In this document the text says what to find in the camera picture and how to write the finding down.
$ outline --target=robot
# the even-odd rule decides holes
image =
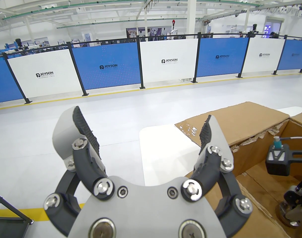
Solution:
[[[235,235],[252,213],[232,173],[234,158],[216,118],[210,115],[200,133],[201,150],[188,179],[159,186],[137,186],[107,176],[99,143],[80,108],[62,113],[53,145],[66,172],[44,202],[52,224],[68,238],[226,238]],[[80,209],[74,196],[82,181],[91,193]],[[205,194],[219,184],[223,198],[213,211]]]
[[[177,35],[178,30],[174,29],[174,25],[175,25],[175,20],[172,21],[172,25],[173,25],[173,29],[167,33],[166,35]],[[178,37],[177,36],[169,36],[168,40],[176,40]]]
[[[282,144],[282,140],[302,139],[302,137],[274,136],[274,143],[269,147],[265,161],[269,174],[289,176],[291,163],[302,163],[302,158],[294,158],[295,154],[302,154],[302,150],[290,150],[288,144]],[[284,194],[284,201],[278,206],[280,220],[289,227],[298,227],[302,222],[302,181],[293,185]]]

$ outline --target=bolt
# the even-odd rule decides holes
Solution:
[[[222,161],[222,164],[223,164],[225,167],[231,167],[231,166],[232,166],[231,162],[230,162],[228,159],[224,159],[224,160]]]
[[[57,198],[56,197],[50,197],[46,201],[46,206],[47,207],[54,207],[56,205],[56,203],[57,203]]]
[[[252,203],[248,198],[243,198],[243,199],[236,198],[235,202],[239,211],[241,211],[242,213],[250,214],[252,212]]]
[[[178,196],[177,189],[175,187],[170,187],[167,190],[167,194],[171,199],[175,199]]]
[[[73,167],[74,165],[75,165],[74,159],[70,159],[70,160],[68,161],[68,167]]]
[[[205,232],[202,226],[193,220],[187,220],[182,223],[178,232],[179,238],[205,238]]]
[[[77,139],[74,142],[74,146],[77,146],[77,147],[81,147],[83,144],[84,144],[84,141],[82,139]]]
[[[240,200],[240,207],[241,207],[241,209],[243,209],[243,210],[250,210],[250,205],[249,205],[249,203],[248,203],[247,198],[241,199],[241,200]]]
[[[220,148],[217,147],[217,146],[211,146],[211,151],[214,153],[214,154],[218,154],[220,152]]]
[[[98,192],[100,194],[105,194],[109,189],[109,184],[107,182],[101,182],[98,184]]]
[[[114,223],[107,219],[99,219],[89,230],[90,238],[114,238],[116,237],[116,228]]]
[[[195,195],[198,193],[198,189],[193,183],[190,183],[187,187],[187,192],[189,195]]]
[[[127,187],[126,186],[121,186],[118,189],[118,196],[120,198],[125,198],[127,195],[128,195],[128,189],[127,189]]]

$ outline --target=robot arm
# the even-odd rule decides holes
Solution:
[[[137,186],[108,177],[99,144],[79,107],[63,112],[53,145],[67,168],[55,193],[44,202],[53,225],[66,237],[232,237],[252,212],[231,172],[233,156],[214,116],[200,134],[202,148],[190,179]],[[91,192],[80,210],[79,182]],[[204,195],[218,182],[223,198],[215,211]]]

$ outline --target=screw head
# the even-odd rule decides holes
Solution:
[[[73,142],[72,147],[74,150],[83,149],[87,145],[87,142],[87,139],[78,138]]]
[[[105,195],[107,196],[111,195],[113,190],[114,190],[113,182],[108,178],[102,178],[95,183],[93,188],[93,194],[95,196],[104,195],[104,197],[106,197]]]
[[[211,146],[210,149],[213,154],[218,154],[220,152],[220,148],[218,146]]]
[[[205,238],[203,227],[193,220],[182,223],[178,232],[179,238]]]
[[[248,200],[247,199],[241,199],[240,200],[240,207],[243,210],[250,210],[250,205],[248,203]]]
[[[89,230],[90,238],[115,238],[116,228],[114,223],[107,219],[99,219],[96,221]]]
[[[100,194],[105,194],[109,189],[109,184],[107,182],[101,182],[98,184],[98,192]]]
[[[50,194],[48,197],[46,197],[44,203],[43,203],[43,208],[44,210],[48,210],[48,208],[51,207],[58,207],[60,204],[60,196],[58,194]]]
[[[170,187],[167,190],[167,194],[171,199],[175,199],[178,196],[177,189],[175,187]]]
[[[231,167],[232,166],[231,162],[228,159],[223,159],[222,164],[225,167]]]
[[[252,212],[252,203],[248,198],[236,198],[235,202],[240,212],[244,214],[250,214]]]
[[[121,186],[118,189],[118,196],[120,198],[125,198],[128,195],[128,188],[126,186]]]
[[[56,197],[50,197],[50,198],[47,199],[45,204],[47,205],[47,207],[54,207],[56,205],[56,203],[57,203],[57,198]]]
[[[189,195],[195,195],[198,192],[198,188],[196,188],[196,186],[193,183],[190,183],[187,186],[187,192]]]
[[[82,139],[77,139],[74,142],[74,146],[77,146],[77,147],[81,147],[83,144],[84,144],[84,140],[82,140]]]
[[[74,159],[68,161],[68,167],[73,167],[75,165]]]

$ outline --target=safety fence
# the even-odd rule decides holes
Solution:
[[[218,35],[166,35],[135,42],[77,47],[77,43],[3,53],[0,56],[0,102],[81,92],[130,84],[180,80],[204,76],[299,69],[302,72],[302,39],[291,36],[264,39],[261,34],[245,38],[215,38]]]

